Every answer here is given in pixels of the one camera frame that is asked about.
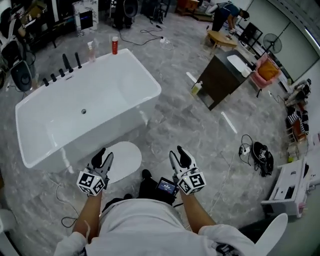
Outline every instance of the speaker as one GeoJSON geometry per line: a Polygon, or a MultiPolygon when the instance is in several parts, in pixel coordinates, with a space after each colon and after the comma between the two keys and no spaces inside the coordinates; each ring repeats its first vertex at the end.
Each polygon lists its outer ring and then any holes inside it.
{"type": "Polygon", "coordinates": [[[123,10],[125,16],[133,18],[138,12],[138,0],[124,0],[123,10]]]}
{"type": "Polygon", "coordinates": [[[31,89],[32,76],[28,64],[24,60],[19,61],[10,71],[16,87],[21,92],[26,92],[31,89]]]}

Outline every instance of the cable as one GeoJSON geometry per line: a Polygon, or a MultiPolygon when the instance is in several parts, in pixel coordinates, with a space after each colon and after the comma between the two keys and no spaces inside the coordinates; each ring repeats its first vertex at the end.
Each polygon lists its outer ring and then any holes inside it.
{"type": "Polygon", "coordinates": [[[246,145],[250,148],[250,150],[252,150],[252,146],[253,146],[254,142],[252,140],[252,138],[248,135],[248,134],[244,134],[242,135],[241,137],[241,146],[239,147],[239,158],[242,162],[244,162],[245,164],[248,164],[249,166],[251,166],[251,164],[249,163],[249,159],[250,159],[250,153],[248,153],[248,159],[247,161],[244,161],[242,158],[241,158],[241,155],[243,153],[243,150],[246,149],[246,145]],[[248,144],[248,143],[244,143],[244,136],[248,136],[251,140],[251,145],[248,144]]]}
{"type": "Polygon", "coordinates": [[[220,199],[220,197],[221,197],[221,194],[222,194],[222,192],[223,192],[223,190],[224,190],[225,184],[226,184],[227,179],[228,179],[228,175],[229,175],[229,172],[230,172],[230,169],[231,169],[232,163],[233,163],[234,158],[235,158],[235,154],[236,154],[236,153],[234,153],[234,154],[233,154],[233,157],[232,157],[231,163],[230,163],[230,165],[229,165],[228,172],[227,172],[227,174],[226,174],[226,176],[225,176],[225,179],[224,179],[223,185],[222,185],[221,190],[220,190],[220,194],[219,194],[219,196],[218,196],[217,200],[214,202],[214,205],[212,206],[212,208],[211,208],[211,209],[213,209],[213,208],[215,207],[215,205],[217,204],[218,200],[219,200],[219,199],[220,199]]]}
{"type": "Polygon", "coordinates": [[[65,201],[62,201],[61,199],[59,199],[59,197],[58,197],[58,188],[61,187],[61,184],[62,184],[62,183],[59,183],[58,186],[56,186],[56,189],[55,189],[55,197],[56,197],[56,199],[57,199],[60,203],[63,203],[63,204],[66,204],[66,205],[70,205],[70,206],[72,207],[72,209],[74,209],[76,215],[79,217],[79,213],[77,212],[76,208],[74,208],[74,206],[73,206],[71,203],[65,202],[65,201]]]}
{"type": "Polygon", "coordinates": [[[308,141],[308,138],[306,138],[306,153],[305,153],[305,156],[307,156],[308,154],[308,151],[309,151],[309,141],[308,141]]]}
{"type": "MultiPolygon", "coordinates": [[[[59,183],[57,186],[56,186],[56,189],[55,189],[55,197],[56,197],[56,199],[60,202],[60,203],[63,203],[63,204],[66,204],[66,205],[69,205],[69,206],[71,206],[72,207],[72,209],[74,209],[74,211],[75,211],[75,213],[76,213],[76,215],[79,217],[79,213],[77,212],[77,210],[76,210],[76,208],[70,203],[70,202],[65,202],[65,201],[62,201],[61,199],[59,199],[59,197],[58,197],[58,188],[61,186],[61,184],[62,183],[59,183]]],[[[74,218],[74,217],[68,217],[68,216],[66,216],[66,217],[63,217],[62,219],[61,219],[61,224],[65,227],[65,228],[71,228],[74,224],[75,224],[75,222],[77,221],[77,219],[78,218],[74,218]],[[64,220],[65,219],[70,219],[70,220],[74,220],[73,221],[73,223],[71,224],[71,225],[65,225],[64,224],[64,220]]]]}
{"type": "Polygon", "coordinates": [[[22,90],[18,90],[15,85],[9,85],[8,87],[9,87],[9,88],[10,88],[10,87],[14,87],[14,89],[15,89],[17,92],[23,93],[23,91],[22,91],[22,90]]]}
{"type": "Polygon", "coordinates": [[[64,226],[65,228],[67,228],[67,229],[69,229],[69,228],[71,228],[75,223],[76,223],[76,221],[77,221],[77,218],[72,218],[72,217],[63,217],[62,219],[61,219],[61,224],[62,224],[62,226],[64,226]],[[71,225],[65,225],[64,224],[64,220],[65,219],[70,219],[70,220],[74,220],[73,222],[72,222],[72,224],[71,225]]]}
{"type": "Polygon", "coordinates": [[[30,67],[30,66],[32,66],[32,65],[35,63],[35,61],[36,61],[36,55],[35,55],[32,51],[29,51],[29,50],[27,50],[26,52],[27,52],[27,53],[31,53],[31,54],[34,56],[33,62],[32,62],[31,64],[28,64],[28,66],[30,67]]]}
{"type": "Polygon", "coordinates": [[[58,183],[56,183],[55,181],[53,181],[53,180],[50,178],[49,173],[48,173],[47,171],[45,171],[45,173],[48,175],[49,180],[50,180],[53,184],[56,184],[57,186],[59,186],[58,183]]]}
{"type": "Polygon", "coordinates": [[[178,203],[178,204],[176,204],[173,208],[176,208],[176,207],[178,207],[178,206],[182,206],[184,203],[182,202],[182,203],[178,203]]]}
{"type": "Polygon", "coordinates": [[[159,38],[163,38],[163,36],[159,36],[159,35],[155,35],[155,34],[152,34],[152,33],[151,33],[151,32],[161,32],[161,31],[163,31],[163,29],[162,29],[159,25],[156,25],[156,27],[159,28],[159,29],[161,29],[161,30],[145,30],[145,29],[141,29],[141,30],[140,30],[140,33],[146,33],[146,34],[148,33],[148,34],[150,34],[151,36],[156,37],[156,38],[152,38],[152,39],[150,39],[150,40],[147,40],[147,41],[145,41],[144,43],[135,43],[135,42],[131,42],[131,41],[128,41],[128,40],[124,40],[123,37],[122,37],[122,34],[121,34],[120,29],[118,29],[118,31],[119,31],[120,38],[121,38],[122,41],[127,42],[127,43],[131,43],[131,44],[134,44],[134,45],[136,45],[136,46],[144,46],[146,43],[148,43],[148,42],[150,42],[150,41],[157,40],[157,39],[159,39],[159,38]]]}
{"type": "Polygon", "coordinates": [[[283,98],[281,98],[281,96],[280,95],[277,95],[276,96],[276,98],[275,98],[275,96],[270,92],[270,94],[272,95],[272,97],[273,97],[273,99],[275,100],[275,102],[276,103],[280,103],[280,100],[282,100],[283,101],[283,103],[285,103],[285,100],[283,99],[283,98]]]}

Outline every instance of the small screen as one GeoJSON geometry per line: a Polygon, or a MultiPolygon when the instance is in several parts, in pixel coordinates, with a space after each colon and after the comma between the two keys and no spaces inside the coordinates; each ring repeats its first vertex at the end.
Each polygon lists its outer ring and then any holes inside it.
{"type": "Polygon", "coordinates": [[[164,190],[166,192],[168,192],[169,194],[173,194],[175,192],[175,188],[176,186],[161,179],[159,184],[158,184],[158,189],[160,190],[164,190]]]}

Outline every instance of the red bottle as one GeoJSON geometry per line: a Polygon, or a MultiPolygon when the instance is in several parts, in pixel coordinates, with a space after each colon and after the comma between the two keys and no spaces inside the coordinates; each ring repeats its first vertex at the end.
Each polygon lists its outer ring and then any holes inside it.
{"type": "Polygon", "coordinates": [[[112,53],[113,54],[118,53],[118,37],[117,36],[112,37],[112,53]]]}

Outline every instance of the orange cushion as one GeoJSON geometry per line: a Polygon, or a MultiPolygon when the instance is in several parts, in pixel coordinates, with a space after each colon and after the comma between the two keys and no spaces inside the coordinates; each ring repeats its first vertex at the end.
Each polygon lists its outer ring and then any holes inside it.
{"type": "Polygon", "coordinates": [[[275,77],[278,72],[279,70],[270,60],[264,62],[258,69],[259,75],[266,81],[269,81],[271,78],[275,77]]]}

